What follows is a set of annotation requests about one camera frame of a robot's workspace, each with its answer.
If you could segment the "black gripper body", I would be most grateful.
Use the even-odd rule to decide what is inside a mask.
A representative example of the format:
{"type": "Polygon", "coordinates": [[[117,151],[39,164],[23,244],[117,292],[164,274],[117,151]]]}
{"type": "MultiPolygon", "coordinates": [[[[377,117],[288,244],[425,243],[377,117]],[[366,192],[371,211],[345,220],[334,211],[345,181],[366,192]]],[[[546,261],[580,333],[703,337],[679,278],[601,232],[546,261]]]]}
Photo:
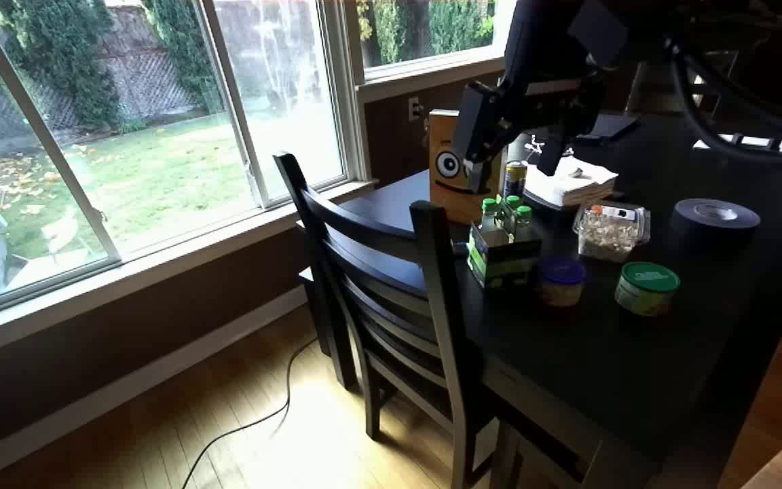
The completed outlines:
{"type": "Polygon", "coordinates": [[[482,193],[494,158],[528,130],[546,130],[546,151],[539,158],[543,174],[555,174],[571,139],[586,134],[605,95],[601,79],[502,81],[466,88],[455,151],[468,174],[468,189],[482,193]]]}

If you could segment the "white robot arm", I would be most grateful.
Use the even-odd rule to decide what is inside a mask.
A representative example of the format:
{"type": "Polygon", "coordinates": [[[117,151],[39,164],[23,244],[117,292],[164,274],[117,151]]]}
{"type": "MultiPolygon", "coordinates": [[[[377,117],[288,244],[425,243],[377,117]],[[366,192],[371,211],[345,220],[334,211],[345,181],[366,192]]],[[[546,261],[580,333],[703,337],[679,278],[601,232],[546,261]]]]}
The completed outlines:
{"type": "Polygon", "coordinates": [[[506,71],[466,88],[455,151],[482,193],[518,134],[551,134],[543,166],[586,134],[605,75],[669,65],[685,121],[711,151],[782,166],[782,0],[516,0],[506,71]]]}

